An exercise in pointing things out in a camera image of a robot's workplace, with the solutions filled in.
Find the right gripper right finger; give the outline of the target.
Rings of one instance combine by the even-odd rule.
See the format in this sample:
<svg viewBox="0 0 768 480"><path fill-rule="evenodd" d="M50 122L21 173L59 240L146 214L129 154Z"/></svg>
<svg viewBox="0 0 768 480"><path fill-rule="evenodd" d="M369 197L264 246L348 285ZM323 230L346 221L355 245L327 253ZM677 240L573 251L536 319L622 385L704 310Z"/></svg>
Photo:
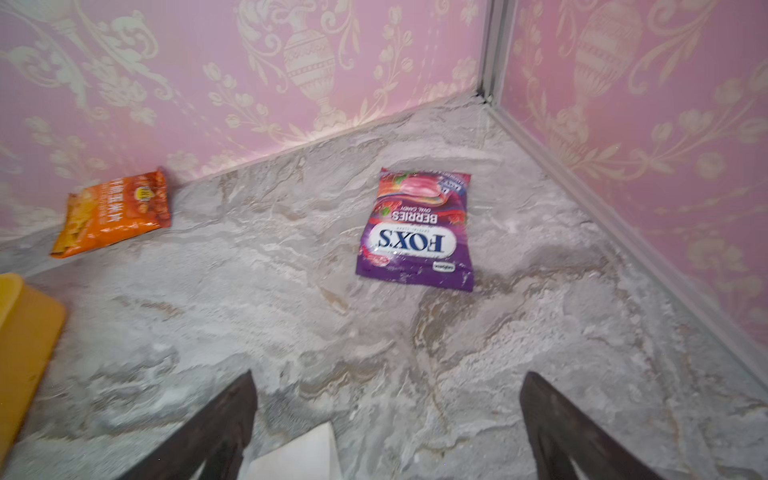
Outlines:
<svg viewBox="0 0 768 480"><path fill-rule="evenodd" d="M660 478L540 374L526 373L519 402L539 479Z"/></svg>

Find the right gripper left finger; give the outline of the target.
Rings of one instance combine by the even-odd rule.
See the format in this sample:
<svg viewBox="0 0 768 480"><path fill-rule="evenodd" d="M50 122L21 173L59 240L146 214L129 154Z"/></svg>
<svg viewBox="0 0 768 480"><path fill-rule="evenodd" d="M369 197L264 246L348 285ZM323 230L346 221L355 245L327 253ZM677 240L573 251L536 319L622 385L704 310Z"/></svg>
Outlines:
<svg viewBox="0 0 768 480"><path fill-rule="evenodd" d="M121 478L237 478L257 409L252 372L246 371Z"/></svg>

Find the yellow plastic tray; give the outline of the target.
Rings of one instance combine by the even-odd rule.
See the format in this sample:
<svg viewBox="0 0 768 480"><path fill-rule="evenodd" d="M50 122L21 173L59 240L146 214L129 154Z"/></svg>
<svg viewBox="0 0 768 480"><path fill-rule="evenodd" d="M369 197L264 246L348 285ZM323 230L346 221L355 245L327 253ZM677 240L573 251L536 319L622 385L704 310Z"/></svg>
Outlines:
<svg viewBox="0 0 768 480"><path fill-rule="evenodd" d="M66 321L65 306L1 276L1 457L11 450Z"/></svg>

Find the purple candy bag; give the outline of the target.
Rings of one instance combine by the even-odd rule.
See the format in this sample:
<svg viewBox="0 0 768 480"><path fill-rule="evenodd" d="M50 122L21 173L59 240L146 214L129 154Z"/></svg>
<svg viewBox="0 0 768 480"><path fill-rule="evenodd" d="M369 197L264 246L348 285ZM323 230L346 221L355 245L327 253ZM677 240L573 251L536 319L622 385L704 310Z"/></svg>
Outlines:
<svg viewBox="0 0 768 480"><path fill-rule="evenodd" d="M356 274L471 292L470 181L469 174L459 172L382 169L360 240Z"/></svg>

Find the orange snack bag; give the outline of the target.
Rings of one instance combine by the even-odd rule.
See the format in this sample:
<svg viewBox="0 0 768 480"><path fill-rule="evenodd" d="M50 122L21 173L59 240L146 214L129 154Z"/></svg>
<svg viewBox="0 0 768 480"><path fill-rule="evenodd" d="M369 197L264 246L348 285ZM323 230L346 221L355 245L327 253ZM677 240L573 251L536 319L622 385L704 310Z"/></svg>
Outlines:
<svg viewBox="0 0 768 480"><path fill-rule="evenodd" d="M64 227L51 256L71 257L171 224L168 183L162 169L122 177L68 196Z"/></svg>

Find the aluminium corner post right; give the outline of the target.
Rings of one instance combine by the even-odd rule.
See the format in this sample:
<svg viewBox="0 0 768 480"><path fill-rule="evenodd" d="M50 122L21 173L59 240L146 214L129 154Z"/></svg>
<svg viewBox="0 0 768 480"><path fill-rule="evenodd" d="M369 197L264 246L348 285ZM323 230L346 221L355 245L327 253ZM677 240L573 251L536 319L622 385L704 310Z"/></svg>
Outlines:
<svg viewBox="0 0 768 480"><path fill-rule="evenodd" d="M500 102L517 4L515 0L488 2L477 86L477 94L487 104Z"/></svg>

